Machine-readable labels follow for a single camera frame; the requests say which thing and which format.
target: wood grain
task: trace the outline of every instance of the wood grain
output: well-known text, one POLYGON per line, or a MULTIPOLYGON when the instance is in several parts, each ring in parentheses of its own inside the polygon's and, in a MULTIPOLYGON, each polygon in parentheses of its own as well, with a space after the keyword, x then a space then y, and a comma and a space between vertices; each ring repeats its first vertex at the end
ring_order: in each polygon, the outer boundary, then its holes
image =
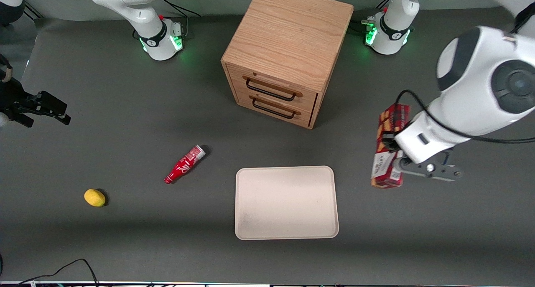
POLYGON ((333 0, 252 0, 222 57, 237 103, 274 117, 250 96, 298 110, 290 120, 277 118, 313 128, 352 13, 333 0), (293 94, 292 101, 277 98, 293 94))
POLYGON ((248 71, 240 71, 231 66, 227 67, 229 70, 229 76, 232 80, 233 92, 235 93, 245 93, 252 94, 255 96, 268 97, 270 100, 277 102, 283 106, 295 107, 302 110, 307 110, 312 112, 314 108, 314 101, 316 99, 316 93, 313 91, 307 91, 306 89, 297 89, 289 85, 280 85, 275 81, 267 81, 267 79, 262 79, 262 76, 253 75, 248 71), (262 94, 259 91, 254 91, 249 89, 246 85, 247 79, 252 78, 252 81, 249 83, 252 87, 262 89, 264 91, 269 91, 270 93, 283 96, 283 97, 292 97, 293 94, 296 94, 292 101, 285 101, 278 99, 267 94, 262 94))
POLYGON ((252 0, 222 59, 323 92, 352 13, 333 0, 252 0))
POLYGON ((237 93, 237 97, 238 97, 237 103, 240 106, 252 109, 262 114, 267 114, 268 116, 281 119, 283 121, 286 121, 295 125, 299 125, 300 127, 311 128, 309 127, 310 116, 311 116, 310 111, 307 112, 307 111, 299 110, 296 108, 288 108, 277 102, 273 102, 272 100, 266 97, 260 97, 260 96, 256 97, 256 96, 252 96, 252 95, 248 95, 244 93, 237 93), (254 98, 258 100, 256 102, 257 105, 273 110, 274 112, 280 112, 281 114, 286 114, 287 116, 291 116, 293 112, 296 112, 296 114, 294 114, 293 118, 291 119, 279 117, 271 112, 266 112, 264 110, 254 107, 252 104, 252 101, 254 98))

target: drawer front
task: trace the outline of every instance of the drawer front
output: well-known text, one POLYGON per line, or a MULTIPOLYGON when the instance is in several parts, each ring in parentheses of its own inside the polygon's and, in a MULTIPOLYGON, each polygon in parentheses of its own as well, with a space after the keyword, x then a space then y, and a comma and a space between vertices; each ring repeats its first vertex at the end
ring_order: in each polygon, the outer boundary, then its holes
POLYGON ((316 93, 298 89, 287 83, 262 76, 251 70, 227 65, 229 75, 236 93, 250 94, 257 97, 269 98, 289 108, 312 111, 316 101, 316 93))
POLYGON ((237 93, 237 98, 238 104, 243 107, 308 128, 310 117, 312 115, 311 111, 284 106, 268 99, 266 96, 237 93))

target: black metal handle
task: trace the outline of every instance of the black metal handle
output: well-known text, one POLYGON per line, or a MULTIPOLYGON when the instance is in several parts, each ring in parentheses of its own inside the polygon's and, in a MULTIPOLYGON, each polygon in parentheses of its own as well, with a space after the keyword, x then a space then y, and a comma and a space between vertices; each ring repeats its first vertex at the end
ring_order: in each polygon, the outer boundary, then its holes
POLYGON ((270 91, 264 91, 263 89, 259 89, 257 87, 253 87, 251 85, 249 85, 249 83, 251 82, 251 79, 250 78, 247 78, 247 81, 245 83, 245 85, 247 85, 247 89, 252 89, 253 91, 258 91, 262 94, 266 94, 266 95, 269 95, 269 96, 272 96, 272 97, 275 97, 277 99, 281 99, 281 100, 284 100, 284 101, 292 101, 294 100, 294 98, 296 98, 296 93, 294 93, 291 97, 284 97, 284 96, 281 96, 281 95, 277 95, 275 93, 271 93, 270 91))
POLYGON ((263 106, 259 106, 258 104, 255 104, 255 102, 256 102, 256 98, 253 98, 252 99, 252 106, 254 106, 254 107, 258 108, 258 109, 264 110, 265 112, 271 112, 271 114, 276 114, 279 117, 291 119, 296 115, 296 112, 292 112, 291 116, 288 116, 287 114, 281 114, 280 112, 275 112, 274 110, 270 110, 269 108, 265 108, 263 106))

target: green led light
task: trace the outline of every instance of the green led light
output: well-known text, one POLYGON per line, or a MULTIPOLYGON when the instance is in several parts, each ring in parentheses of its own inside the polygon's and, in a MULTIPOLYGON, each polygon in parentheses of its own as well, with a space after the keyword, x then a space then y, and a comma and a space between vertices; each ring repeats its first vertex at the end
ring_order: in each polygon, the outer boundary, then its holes
POLYGON ((169 36, 174 48, 179 51, 182 49, 182 38, 180 36, 169 36))
POLYGON ((405 36, 405 39, 403 40, 403 45, 407 43, 407 38, 409 37, 410 29, 407 30, 407 35, 405 36))
POLYGON ((373 43, 373 40, 375 39, 375 35, 377 34, 377 28, 372 28, 368 33, 366 34, 366 43, 368 45, 371 45, 373 43))
POLYGON ((143 51, 147 52, 147 48, 145 47, 145 44, 143 43, 143 41, 141 40, 141 38, 139 39, 139 42, 140 42, 141 45, 143 46, 143 51))

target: yellow lemon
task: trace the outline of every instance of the yellow lemon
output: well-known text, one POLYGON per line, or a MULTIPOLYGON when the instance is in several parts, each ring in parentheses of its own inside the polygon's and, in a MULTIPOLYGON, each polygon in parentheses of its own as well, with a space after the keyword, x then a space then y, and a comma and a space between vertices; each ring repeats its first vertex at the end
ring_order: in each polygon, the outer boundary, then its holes
POLYGON ((106 197, 99 190, 88 189, 84 199, 93 207, 102 207, 106 203, 106 197))

